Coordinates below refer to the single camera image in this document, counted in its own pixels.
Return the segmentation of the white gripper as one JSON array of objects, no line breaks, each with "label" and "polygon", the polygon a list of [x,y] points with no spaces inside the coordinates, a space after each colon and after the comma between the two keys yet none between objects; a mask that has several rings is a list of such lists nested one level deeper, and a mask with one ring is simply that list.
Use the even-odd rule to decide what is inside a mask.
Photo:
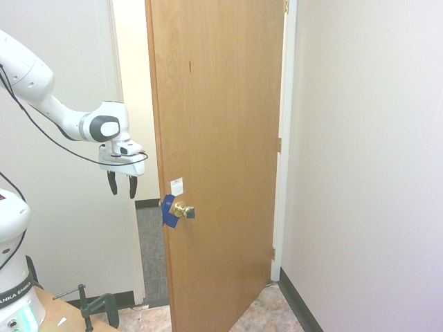
[{"label": "white gripper", "polygon": [[129,197],[134,199],[138,187],[138,177],[145,173],[145,155],[142,153],[131,156],[112,156],[104,145],[99,147],[99,166],[107,170],[107,180],[113,195],[117,195],[118,186],[116,173],[129,176]]}]

